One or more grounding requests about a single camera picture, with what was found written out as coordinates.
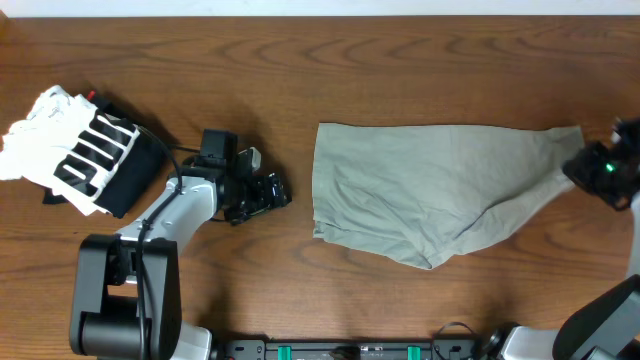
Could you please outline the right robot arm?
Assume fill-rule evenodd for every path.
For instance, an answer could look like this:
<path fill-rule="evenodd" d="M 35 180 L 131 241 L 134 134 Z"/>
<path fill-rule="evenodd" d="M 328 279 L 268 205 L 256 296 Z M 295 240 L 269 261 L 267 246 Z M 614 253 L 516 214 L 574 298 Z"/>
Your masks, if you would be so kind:
<path fill-rule="evenodd" d="M 626 279 L 573 315 L 558 330 L 521 325 L 500 329 L 485 359 L 637 359 L 639 357 L 639 120 L 620 120 L 612 145 L 593 142 L 562 171 L 577 187 L 616 211 L 633 215 Z"/>

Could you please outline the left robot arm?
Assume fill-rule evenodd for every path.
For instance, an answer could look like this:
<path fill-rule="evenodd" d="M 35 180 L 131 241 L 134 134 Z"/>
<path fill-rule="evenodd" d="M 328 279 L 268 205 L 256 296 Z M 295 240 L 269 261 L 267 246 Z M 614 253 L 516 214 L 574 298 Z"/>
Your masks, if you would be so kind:
<path fill-rule="evenodd" d="M 281 177 L 235 134 L 208 129 L 175 162 L 162 194 L 113 235 L 89 235 L 78 253 L 69 343 L 97 359 L 221 359 L 213 333 L 182 319 L 179 255 L 207 222 L 232 226 L 291 201 Z"/>

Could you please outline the grey-green shorts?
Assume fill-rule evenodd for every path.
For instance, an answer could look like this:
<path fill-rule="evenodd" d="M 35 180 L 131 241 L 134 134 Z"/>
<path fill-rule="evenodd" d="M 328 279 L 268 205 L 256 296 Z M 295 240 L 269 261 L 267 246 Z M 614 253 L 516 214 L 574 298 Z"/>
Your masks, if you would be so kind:
<path fill-rule="evenodd" d="M 580 127 L 358 127 L 322 123 L 313 235 L 432 270 L 513 235 L 572 189 Z"/>

